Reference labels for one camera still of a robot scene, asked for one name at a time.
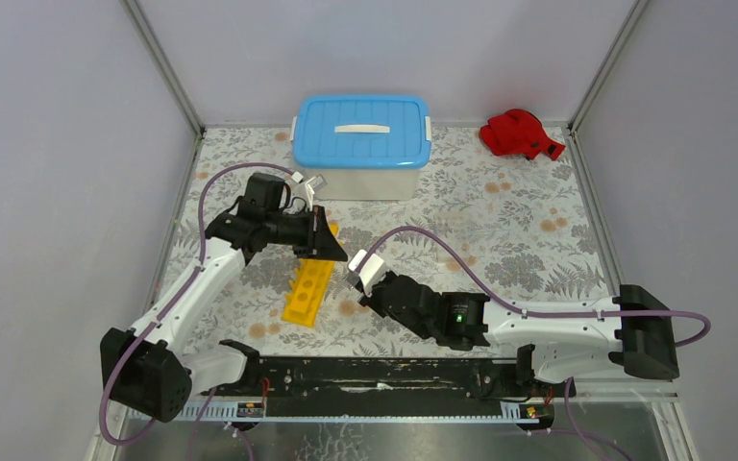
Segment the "white plastic storage bin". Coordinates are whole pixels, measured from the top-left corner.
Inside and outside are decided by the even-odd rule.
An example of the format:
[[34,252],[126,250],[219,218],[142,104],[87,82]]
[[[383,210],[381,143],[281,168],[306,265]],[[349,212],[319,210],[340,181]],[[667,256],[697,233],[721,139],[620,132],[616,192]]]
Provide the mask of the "white plastic storage bin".
[[322,199],[347,201],[409,200],[414,196],[422,170],[425,168],[424,166],[421,169],[406,170],[351,170],[299,166],[308,174],[321,175],[327,181],[328,185],[320,193]]

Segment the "blue plastic bin lid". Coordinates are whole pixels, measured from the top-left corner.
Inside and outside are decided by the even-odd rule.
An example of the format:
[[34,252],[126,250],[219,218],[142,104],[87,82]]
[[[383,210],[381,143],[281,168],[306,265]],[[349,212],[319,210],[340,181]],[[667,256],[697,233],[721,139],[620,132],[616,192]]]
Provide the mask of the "blue plastic bin lid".
[[431,117],[414,95],[319,95],[301,104],[291,139],[306,168],[421,169],[431,158]]

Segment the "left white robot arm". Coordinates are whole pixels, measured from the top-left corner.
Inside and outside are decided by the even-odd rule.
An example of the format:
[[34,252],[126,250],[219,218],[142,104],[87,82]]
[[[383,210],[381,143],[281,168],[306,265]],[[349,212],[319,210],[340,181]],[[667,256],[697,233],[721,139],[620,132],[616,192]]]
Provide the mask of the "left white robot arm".
[[224,384],[238,395],[257,388],[255,349],[234,340],[193,354],[184,347],[221,290],[265,248],[285,246],[299,259],[346,261],[325,208],[308,203],[292,211],[293,198],[284,179],[252,174],[234,205],[201,227],[197,259],[164,297],[130,327],[105,333],[100,413],[114,401],[167,423],[193,395]]

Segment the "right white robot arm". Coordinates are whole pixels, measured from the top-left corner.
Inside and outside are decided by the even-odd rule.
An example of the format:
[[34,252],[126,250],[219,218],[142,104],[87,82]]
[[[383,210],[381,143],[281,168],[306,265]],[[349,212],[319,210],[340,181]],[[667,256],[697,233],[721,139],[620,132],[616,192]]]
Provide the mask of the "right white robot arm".
[[354,278],[361,305],[389,317],[422,339],[467,352],[490,348],[514,358],[514,386],[535,396],[571,376],[622,368],[633,377],[679,377],[669,308],[645,288],[624,284],[616,297],[585,303],[587,318],[574,318],[570,303],[541,303],[547,317],[513,312],[489,296],[437,292],[388,271],[372,287]]

